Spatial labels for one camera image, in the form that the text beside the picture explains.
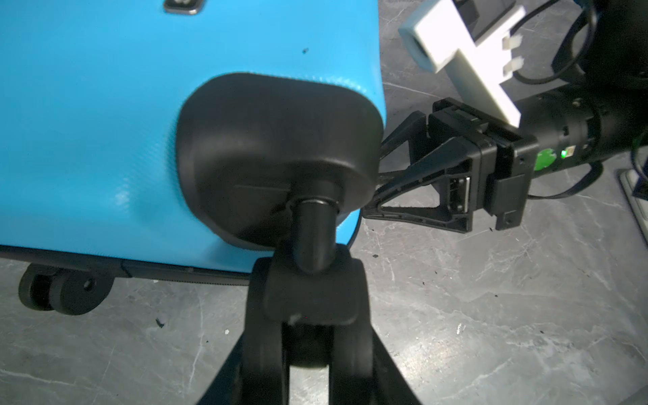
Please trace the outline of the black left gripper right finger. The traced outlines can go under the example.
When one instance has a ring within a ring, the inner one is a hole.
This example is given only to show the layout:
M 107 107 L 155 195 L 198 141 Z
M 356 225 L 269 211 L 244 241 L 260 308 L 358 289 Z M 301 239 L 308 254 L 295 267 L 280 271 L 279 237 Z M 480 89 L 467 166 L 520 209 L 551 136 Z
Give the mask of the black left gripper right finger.
M 372 404 L 421 404 L 376 333 L 373 334 L 373 381 Z

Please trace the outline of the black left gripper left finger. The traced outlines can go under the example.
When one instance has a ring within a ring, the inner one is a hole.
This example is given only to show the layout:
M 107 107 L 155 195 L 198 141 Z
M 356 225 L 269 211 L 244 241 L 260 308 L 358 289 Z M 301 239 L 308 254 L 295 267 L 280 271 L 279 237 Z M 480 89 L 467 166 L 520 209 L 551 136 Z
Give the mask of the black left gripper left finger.
M 242 343 L 243 337 L 241 336 L 197 405 L 235 405 L 240 403 Z

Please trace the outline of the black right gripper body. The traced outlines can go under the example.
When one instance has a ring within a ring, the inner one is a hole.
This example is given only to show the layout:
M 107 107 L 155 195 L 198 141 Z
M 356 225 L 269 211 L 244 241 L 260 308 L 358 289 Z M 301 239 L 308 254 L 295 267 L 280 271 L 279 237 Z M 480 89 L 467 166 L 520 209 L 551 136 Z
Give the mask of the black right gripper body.
M 589 171 L 575 185 L 552 195 L 559 200 L 586 190 L 602 175 L 602 105 L 596 97 L 563 86 L 518 101 L 519 128 L 454 99 L 435 103 L 429 135 L 435 149 L 432 186 L 440 194 L 430 225 L 470 231 L 474 213 L 495 217 L 498 231 L 521 224 L 535 199 L 533 179 L 572 167 Z

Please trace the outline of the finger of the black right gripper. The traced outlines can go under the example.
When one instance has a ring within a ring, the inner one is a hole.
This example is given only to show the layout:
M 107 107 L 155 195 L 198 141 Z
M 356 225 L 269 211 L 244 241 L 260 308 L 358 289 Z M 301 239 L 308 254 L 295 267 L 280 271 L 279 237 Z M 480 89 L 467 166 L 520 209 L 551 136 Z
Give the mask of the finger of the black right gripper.
M 410 160 L 421 160 L 430 153 L 427 116 L 421 111 L 411 113 L 381 143 L 380 159 L 386 158 L 404 143 Z
M 475 144 L 452 138 L 403 170 L 381 173 L 362 216 L 467 233 L 473 228 L 478 168 Z

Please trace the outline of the blue hard-shell suitcase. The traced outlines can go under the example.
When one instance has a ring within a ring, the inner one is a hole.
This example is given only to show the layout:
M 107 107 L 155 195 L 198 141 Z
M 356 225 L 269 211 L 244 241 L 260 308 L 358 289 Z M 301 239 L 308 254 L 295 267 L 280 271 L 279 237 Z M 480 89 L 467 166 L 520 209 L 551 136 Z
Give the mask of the blue hard-shell suitcase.
M 119 278 L 249 287 L 239 404 L 372 404 L 349 246 L 386 122 L 374 1 L 4 1 L 1 254 L 74 316 Z

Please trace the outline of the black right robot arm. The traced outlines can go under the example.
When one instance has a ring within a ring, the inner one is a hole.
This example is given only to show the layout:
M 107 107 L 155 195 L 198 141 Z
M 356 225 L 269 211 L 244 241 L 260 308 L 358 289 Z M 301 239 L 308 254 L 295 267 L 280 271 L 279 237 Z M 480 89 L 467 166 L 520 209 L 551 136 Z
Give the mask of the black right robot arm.
M 366 219 L 467 233 L 474 213 L 496 229 L 521 224 L 533 179 L 588 165 L 563 192 L 596 182 L 604 162 L 647 143 L 647 4 L 585 1 L 552 63 L 563 85 L 517 103 L 517 127 L 463 101 L 412 113 L 381 145 L 409 146 L 409 167 L 386 172 L 363 208 Z

